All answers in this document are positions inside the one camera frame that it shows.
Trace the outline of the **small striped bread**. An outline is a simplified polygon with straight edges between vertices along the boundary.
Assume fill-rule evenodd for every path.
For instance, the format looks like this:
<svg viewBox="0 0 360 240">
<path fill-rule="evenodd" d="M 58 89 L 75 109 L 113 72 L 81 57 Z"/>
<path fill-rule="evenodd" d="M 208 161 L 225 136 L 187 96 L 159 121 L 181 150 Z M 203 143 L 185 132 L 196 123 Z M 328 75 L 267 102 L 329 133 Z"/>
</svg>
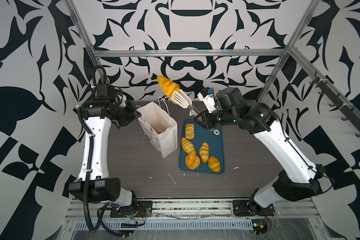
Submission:
<svg viewBox="0 0 360 240">
<path fill-rule="evenodd" d="M 185 127 L 185 138 L 192 140 L 195 137 L 195 127 L 194 124 L 186 124 Z"/>
</svg>

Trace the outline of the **white paper bag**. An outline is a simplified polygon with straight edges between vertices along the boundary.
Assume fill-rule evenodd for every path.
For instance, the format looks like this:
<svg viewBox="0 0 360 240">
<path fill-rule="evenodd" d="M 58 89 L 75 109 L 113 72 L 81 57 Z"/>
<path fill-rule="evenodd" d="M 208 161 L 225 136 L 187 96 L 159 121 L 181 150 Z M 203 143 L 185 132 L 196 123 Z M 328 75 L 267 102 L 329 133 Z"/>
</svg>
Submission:
<svg viewBox="0 0 360 240">
<path fill-rule="evenodd" d="M 137 111 L 142 115 L 138 121 L 145 136 L 160 156 L 166 158 L 178 148 L 178 123 L 170 116 L 167 103 L 159 97 L 157 102 L 137 106 Z M 158 135 L 151 126 L 162 133 Z"/>
</svg>

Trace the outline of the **metal tongs white tips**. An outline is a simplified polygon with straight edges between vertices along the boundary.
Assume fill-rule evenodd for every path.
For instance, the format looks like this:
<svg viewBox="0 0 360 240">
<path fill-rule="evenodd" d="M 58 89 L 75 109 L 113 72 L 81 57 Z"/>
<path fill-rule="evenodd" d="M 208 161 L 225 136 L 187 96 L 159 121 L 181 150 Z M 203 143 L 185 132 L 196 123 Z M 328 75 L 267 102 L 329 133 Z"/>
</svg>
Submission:
<svg viewBox="0 0 360 240">
<path fill-rule="evenodd" d="M 198 93 L 198 98 L 205 104 L 209 113 L 212 113 L 214 110 L 216 110 L 214 90 L 212 88 L 204 88 L 200 93 Z M 193 106 L 192 100 L 181 89 L 173 92 L 171 100 L 183 109 L 188 109 L 191 116 L 197 116 L 201 113 L 196 107 Z"/>
</svg>

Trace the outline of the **round flaky pastry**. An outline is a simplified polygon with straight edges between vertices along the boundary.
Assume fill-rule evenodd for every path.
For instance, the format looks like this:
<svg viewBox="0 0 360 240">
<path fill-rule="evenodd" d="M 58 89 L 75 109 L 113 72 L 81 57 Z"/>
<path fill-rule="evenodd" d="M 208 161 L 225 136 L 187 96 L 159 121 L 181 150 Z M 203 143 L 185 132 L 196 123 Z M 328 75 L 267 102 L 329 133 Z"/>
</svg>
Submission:
<svg viewBox="0 0 360 240">
<path fill-rule="evenodd" d="M 200 162 L 200 158 L 193 153 L 188 154 L 185 158 L 186 167 L 190 170 L 197 169 L 200 166 Z"/>
</svg>

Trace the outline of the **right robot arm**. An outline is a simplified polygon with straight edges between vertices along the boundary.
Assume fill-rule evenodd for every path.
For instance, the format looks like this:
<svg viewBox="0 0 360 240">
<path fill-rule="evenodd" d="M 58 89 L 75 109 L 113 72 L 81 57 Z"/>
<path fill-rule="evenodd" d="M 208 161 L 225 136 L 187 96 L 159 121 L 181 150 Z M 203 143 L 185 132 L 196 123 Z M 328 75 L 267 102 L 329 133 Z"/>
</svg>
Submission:
<svg viewBox="0 0 360 240">
<path fill-rule="evenodd" d="M 273 181 L 254 192 L 249 203 L 251 208 L 265 209 L 280 200 L 296 202 L 318 195 L 324 166 L 315 165 L 302 153 L 266 104 L 255 103 L 249 107 L 241 102 L 237 106 L 204 111 L 194 120 L 206 130 L 239 126 L 261 141 L 283 167 Z"/>
</svg>

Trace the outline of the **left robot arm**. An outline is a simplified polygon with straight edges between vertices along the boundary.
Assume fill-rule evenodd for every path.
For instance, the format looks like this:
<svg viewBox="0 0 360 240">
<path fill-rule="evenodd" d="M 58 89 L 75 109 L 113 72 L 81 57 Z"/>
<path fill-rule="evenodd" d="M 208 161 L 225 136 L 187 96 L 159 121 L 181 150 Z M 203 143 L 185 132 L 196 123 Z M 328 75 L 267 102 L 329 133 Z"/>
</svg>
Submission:
<svg viewBox="0 0 360 240">
<path fill-rule="evenodd" d="M 70 194 L 88 204 L 133 204 L 134 193 L 123 189 L 119 178 L 109 177 L 107 153 L 111 126 L 125 127 L 138 117 L 140 113 L 130 101 L 120 105 L 109 100 L 88 101 L 78 107 L 78 118 L 85 130 L 85 150 L 78 180 L 69 185 Z"/>
</svg>

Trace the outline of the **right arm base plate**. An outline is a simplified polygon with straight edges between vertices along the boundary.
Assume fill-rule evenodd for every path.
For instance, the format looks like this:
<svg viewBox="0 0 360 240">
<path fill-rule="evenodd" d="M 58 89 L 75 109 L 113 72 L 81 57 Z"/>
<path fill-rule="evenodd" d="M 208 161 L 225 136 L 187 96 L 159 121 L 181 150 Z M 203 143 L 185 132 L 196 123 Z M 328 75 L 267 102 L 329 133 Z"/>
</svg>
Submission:
<svg viewBox="0 0 360 240">
<path fill-rule="evenodd" d="M 237 217 L 274 216 L 274 206 L 260 207 L 252 200 L 233 200 L 233 214 Z"/>
</svg>

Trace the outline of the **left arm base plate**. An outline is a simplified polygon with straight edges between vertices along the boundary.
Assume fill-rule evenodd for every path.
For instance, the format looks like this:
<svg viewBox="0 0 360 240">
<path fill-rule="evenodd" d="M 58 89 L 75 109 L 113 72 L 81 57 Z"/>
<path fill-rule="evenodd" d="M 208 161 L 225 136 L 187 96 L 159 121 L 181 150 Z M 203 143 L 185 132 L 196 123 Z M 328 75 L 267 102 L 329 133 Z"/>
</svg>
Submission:
<svg viewBox="0 0 360 240">
<path fill-rule="evenodd" d="M 144 218 L 152 214 L 153 202 L 152 201 L 137 201 L 128 207 L 121 207 L 111 210 L 111 218 Z"/>
</svg>

